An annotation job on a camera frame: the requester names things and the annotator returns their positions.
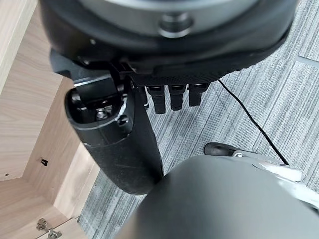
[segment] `gray fabric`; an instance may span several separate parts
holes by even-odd
[[[302,0],[285,45],[249,69],[222,81],[245,104],[304,182],[319,192],[319,1]],[[179,112],[150,120],[157,136],[165,172],[190,156],[203,154],[207,142],[217,141],[277,157],[237,102],[213,83],[200,107],[189,108],[188,95]],[[169,97],[166,98],[169,109]],[[79,223],[91,239],[111,239],[143,197],[117,189],[100,173]]]

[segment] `striped carpet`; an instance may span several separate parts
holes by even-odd
[[[319,192],[319,1],[302,0],[285,45],[249,69],[222,79],[245,104],[304,182]],[[169,97],[166,108],[170,109]],[[165,172],[210,141],[231,144],[269,157],[275,152],[219,83],[200,107],[149,117]],[[79,218],[90,239],[111,239],[142,197],[128,195],[100,173]]]

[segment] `screw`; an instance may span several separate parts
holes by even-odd
[[[126,115],[121,115],[118,119],[119,126],[125,125],[129,122],[129,118]]]

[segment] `bolt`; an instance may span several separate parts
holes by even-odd
[[[99,120],[102,120],[105,117],[107,117],[107,114],[106,114],[105,110],[104,109],[98,109],[97,113],[96,113],[96,118],[98,118]]]

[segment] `power cord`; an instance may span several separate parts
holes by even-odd
[[[253,119],[253,117],[250,115],[250,113],[248,112],[248,110],[246,109],[246,107],[244,106],[244,104],[240,101],[240,99],[238,99],[237,96],[235,96],[225,85],[221,80],[218,80],[219,83],[222,85],[222,87],[240,104],[240,106],[243,108],[244,112],[246,113],[246,115],[248,116],[248,118],[250,119],[250,121],[257,127],[257,129],[260,131],[260,133],[265,137],[265,139],[267,140],[267,142],[270,144],[271,148],[273,148],[273,150],[278,154],[278,156],[280,157],[280,159],[283,161],[283,163],[285,165],[289,165],[288,161],[283,157],[283,155],[279,152],[279,150],[276,148],[276,146],[273,144],[273,142],[271,141],[271,139],[268,137],[268,135],[266,134],[266,132],[259,126],[259,124],[257,124],[257,122]]]

